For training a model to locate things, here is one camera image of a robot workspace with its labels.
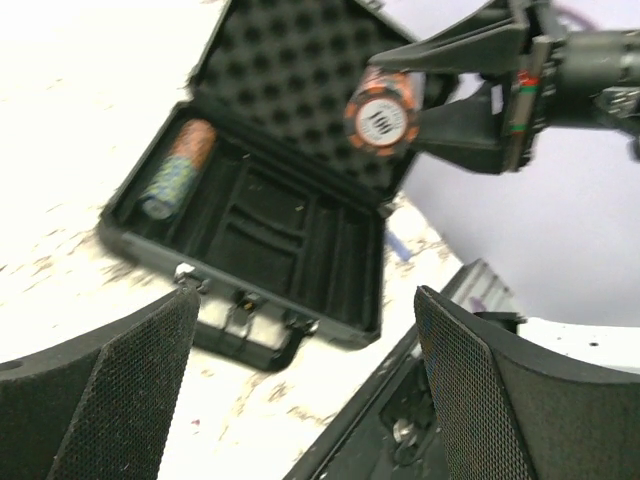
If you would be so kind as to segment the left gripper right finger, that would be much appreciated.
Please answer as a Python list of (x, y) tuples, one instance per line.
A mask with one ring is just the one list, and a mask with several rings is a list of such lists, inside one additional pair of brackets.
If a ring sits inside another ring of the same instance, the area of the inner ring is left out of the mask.
[(451, 478), (638, 478), (638, 375), (538, 346), (427, 286), (414, 310)]

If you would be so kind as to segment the brown poker chip stack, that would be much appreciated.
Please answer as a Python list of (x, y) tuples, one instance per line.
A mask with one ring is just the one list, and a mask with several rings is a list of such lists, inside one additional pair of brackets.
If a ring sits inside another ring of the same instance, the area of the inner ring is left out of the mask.
[(215, 128), (205, 120), (187, 121), (174, 141), (170, 155), (187, 159), (196, 170), (201, 170), (217, 138)]

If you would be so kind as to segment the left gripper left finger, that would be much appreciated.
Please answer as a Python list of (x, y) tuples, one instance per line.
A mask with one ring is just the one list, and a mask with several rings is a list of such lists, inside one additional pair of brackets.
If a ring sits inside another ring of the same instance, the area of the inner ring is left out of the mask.
[(154, 479), (199, 313), (180, 287), (1, 365), (4, 479)]

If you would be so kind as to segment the blue poker chip stack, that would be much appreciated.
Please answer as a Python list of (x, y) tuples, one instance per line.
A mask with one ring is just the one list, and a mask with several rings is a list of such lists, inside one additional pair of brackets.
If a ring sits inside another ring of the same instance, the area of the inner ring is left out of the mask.
[(141, 210), (154, 220), (167, 220), (174, 216), (197, 172), (190, 157), (175, 154), (167, 156), (140, 196)]

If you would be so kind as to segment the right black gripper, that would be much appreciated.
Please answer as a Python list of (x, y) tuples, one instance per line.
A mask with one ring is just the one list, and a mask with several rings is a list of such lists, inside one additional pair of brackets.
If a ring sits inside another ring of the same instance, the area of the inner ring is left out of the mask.
[(369, 63), (485, 75), (519, 65), (512, 89), (482, 84), (467, 98), (419, 112), (414, 150), (463, 170), (520, 170), (548, 127), (618, 131), (639, 156), (637, 29), (571, 31), (551, 1), (490, 1), (439, 34), (378, 53)]

